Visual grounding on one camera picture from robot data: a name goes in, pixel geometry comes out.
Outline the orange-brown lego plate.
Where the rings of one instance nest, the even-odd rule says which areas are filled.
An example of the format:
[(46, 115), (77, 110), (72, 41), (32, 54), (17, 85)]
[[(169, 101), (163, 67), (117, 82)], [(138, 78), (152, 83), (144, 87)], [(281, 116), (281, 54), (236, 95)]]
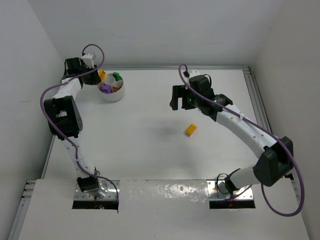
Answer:
[(119, 91), (121, 88), (120, 87), (115, 87), (115, 86), (113, 86), (112, 87), (112, 91), (115, 93), (115, 92), (117, 92), (117, 91)]

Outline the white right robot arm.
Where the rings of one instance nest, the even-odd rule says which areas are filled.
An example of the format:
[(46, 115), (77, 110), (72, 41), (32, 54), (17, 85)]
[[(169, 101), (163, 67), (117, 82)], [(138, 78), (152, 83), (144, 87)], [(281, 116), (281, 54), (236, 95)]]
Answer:
[(182, 99), (185, 110), (198, 108), (202, 114), (214, 122), (229, 129), (244, 142), (257, 157), (257, 162), (246, 168), (238, 168), (228, 174), (216, 186), (224, 195), (233, 195), (235, 191), (249, 185), (263, 184), (271, 187), (280, 178), (293, 169), (293, 163), (285, 149), (293, 151), (293, 142), (283, 137), (277, 142), (267, 133), (240, 117), (240, 110), (224, 94), (215, 94), (210, 80), (202, 74), (192, 75), (189, 86), (174, 85), (170, 107), (178, 110), (178, 99)]

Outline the dark purple rounded lego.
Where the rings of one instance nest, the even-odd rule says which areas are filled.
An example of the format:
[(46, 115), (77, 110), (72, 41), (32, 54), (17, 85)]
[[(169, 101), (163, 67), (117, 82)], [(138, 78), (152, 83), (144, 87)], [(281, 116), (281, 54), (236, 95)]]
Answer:
[(100, 85), (100, 91), (104, 94), (112, 94), (113, 93), (113, 88), (111, 85), (101, 83)]

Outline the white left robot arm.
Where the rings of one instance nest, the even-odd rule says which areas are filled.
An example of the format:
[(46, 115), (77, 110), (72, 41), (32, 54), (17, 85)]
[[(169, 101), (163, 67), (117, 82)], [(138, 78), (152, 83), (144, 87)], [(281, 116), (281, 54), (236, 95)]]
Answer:
[(50, 132), (65, 146), (75, 167), (76, 181), (83, 193), (94, 193), (100, 189), (97, 169), (80, 153), (79, 137), (83, 121), (76, 105), (76, 96), (84, 85), (101, 82), (95, 55), (83, 53), (81, 57), (68, 58), (64, 62), (64, 75), (57, 93), (49, 99), (41, 95), (41, 110), (47, 118)]

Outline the yellow long lego brick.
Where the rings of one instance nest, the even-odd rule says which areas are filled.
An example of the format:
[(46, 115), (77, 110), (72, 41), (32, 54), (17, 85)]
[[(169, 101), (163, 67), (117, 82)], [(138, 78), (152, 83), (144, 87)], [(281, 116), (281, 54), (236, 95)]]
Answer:
[(190, 124), (187, 129), (185, 130), (185, 134), (190, 137), (194, 132), (195, 130), (197, 129), (197, 126), (195, 124)]

